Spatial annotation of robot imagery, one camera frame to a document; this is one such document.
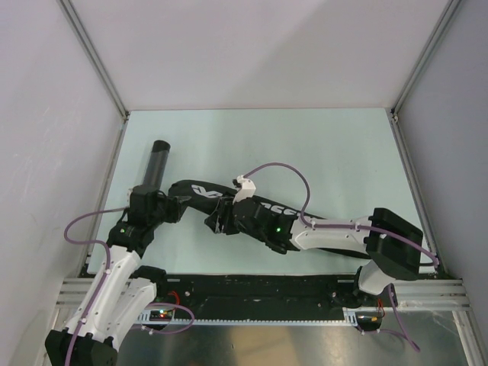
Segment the black shuttlecock tube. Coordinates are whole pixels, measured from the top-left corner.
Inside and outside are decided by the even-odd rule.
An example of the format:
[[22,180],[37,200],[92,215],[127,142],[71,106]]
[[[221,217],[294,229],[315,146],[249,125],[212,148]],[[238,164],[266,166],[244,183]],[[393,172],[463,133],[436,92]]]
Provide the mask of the black shuttlecock tube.
[[143,185],[160,189],[171,145],[164,140],[156,140],[149,154],[149,161],[143,176]]

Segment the black racket bag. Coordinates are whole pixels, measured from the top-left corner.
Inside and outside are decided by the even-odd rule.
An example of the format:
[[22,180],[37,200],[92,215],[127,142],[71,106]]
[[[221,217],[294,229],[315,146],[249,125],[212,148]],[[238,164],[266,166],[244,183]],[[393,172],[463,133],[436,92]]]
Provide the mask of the black racket bag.
[[[171,196],[192,196],[188,206],[207,217],[220,200],[233,201],[236,192],[234,188],[195,180],[178,181],[169,189]],[[352,258],[370,258],[365,243],[368,234],[358,231],[353,220],[310,216],[256,194],[243,202],[246,231],[242,234],[263,242],[278,254],[320,249]]]

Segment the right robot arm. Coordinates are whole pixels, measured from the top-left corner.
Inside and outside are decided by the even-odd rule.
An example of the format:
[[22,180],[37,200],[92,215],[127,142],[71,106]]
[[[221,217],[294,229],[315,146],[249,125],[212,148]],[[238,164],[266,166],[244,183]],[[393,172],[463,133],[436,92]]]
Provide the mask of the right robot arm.
[[221,198],[205,223],[215,233],[246,234],[282,255],[321,249],[366,260],[352,287],[354,300],[363,306],[395,280],[419,277],[422,231],[386,208],[341,221],[276,212],[255,198]]

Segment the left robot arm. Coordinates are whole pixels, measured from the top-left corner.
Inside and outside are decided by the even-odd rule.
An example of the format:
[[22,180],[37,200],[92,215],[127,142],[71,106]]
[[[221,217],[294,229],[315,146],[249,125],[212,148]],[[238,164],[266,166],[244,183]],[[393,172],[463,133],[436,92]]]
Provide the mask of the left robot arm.
[[120,346],[150,305],[169,296],[165,271],[141,266],[140,261],[163,223],[177,223],[189,196],[168,196],[150,185],[132,189],[129,204],[99,241],[105,258],[77,311],[61,331],[51,330],[45,340],[53,365],[114,365]]

